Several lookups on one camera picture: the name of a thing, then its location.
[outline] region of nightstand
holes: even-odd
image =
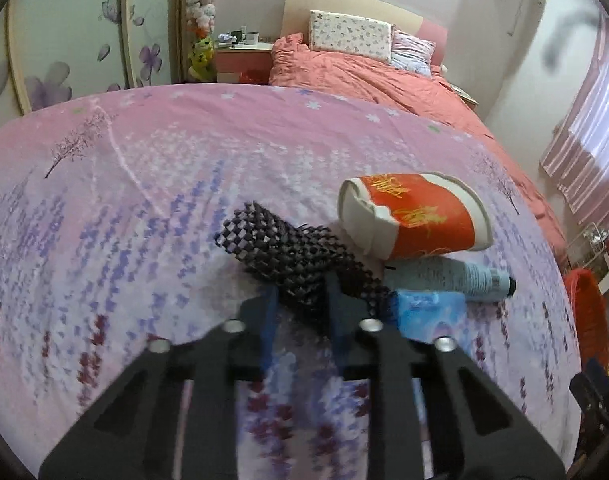
[[[471,110],[475,111],[475,108],[478,107],[478,102],[456,85],[451,83],[449,83],[449,85],[451,85],[453,91],[460,96],[460,99],[464,101],[464,104],[466,104]]]
[[[273,67],[273,43],[239,44],[216,49],[218,83],[239,83],[240,75],[251,72],[252,78],[268,82]]]

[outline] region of beige headboard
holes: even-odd
[[[306,42],[309,35],[309,16],[312,10],[342,12],[393,23],[409,34],[414,34],[423,40],[435,41],[435,53],[431,59],[433,64],[440,64],[444,57],[446,28],[429,22],[409,10],[380,0],[286,0],[281,36],[302,32]]]

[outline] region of silver bolt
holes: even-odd
[[[149,341],[148,348],[154,354],[166,354],[171,350],[171,342],[168,339],[154,339]]]
[[[457,348],[457,343],[450,337],[439,337],[433,341],[433,344],[441,352],[452,352]]]
[[[244,332],[244,329],[246,329],[246,325],[239,319],[229,319],[222,323],[222,330],[229,334],[239,334]]]
[[[360,328],[365,332],[380,332],[384,328],[384,323],[379,319],[363,319],[360,322]]]

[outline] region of blue package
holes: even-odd
[[[466,322],[466,300],[462,292],[395,291],[391,309],[397,315],[398,329],[407,339],[431,343],[451,336],[462,346]]]

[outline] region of sheer white curtain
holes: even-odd
[[[609,17],[603,11],[587,78],[540,161],[580,225],[609,229]]]

